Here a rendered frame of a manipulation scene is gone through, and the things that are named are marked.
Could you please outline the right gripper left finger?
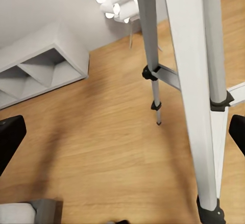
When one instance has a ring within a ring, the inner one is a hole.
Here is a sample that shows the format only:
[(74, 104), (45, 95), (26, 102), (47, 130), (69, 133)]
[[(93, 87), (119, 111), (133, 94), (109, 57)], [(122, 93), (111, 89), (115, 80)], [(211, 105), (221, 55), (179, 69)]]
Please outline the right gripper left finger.
[(0, 176), (27, 133), (22, 115), (0, 120)]

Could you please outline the camera tripod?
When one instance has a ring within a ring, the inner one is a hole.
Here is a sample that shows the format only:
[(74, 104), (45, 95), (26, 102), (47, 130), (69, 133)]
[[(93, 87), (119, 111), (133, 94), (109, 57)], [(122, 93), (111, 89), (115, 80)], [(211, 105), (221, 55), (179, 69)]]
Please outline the camera tripod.
[(221, 0), (165, 0), (177, 71), (158, 61), (156, 0), (137, 1), (157, 125), (160, 79), (181, 91), (201, 224), (227, 224), (219, 198), (228, 112), (245, 103), (245, 82), (227, 88)]

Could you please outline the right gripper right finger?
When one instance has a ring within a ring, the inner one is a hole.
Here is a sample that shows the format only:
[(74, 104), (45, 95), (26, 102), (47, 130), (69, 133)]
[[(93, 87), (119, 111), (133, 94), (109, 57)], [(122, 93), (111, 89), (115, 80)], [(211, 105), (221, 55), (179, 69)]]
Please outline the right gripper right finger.
[(229, 133), (245, 156), (245, 117), (233, 115), (230, 122)]

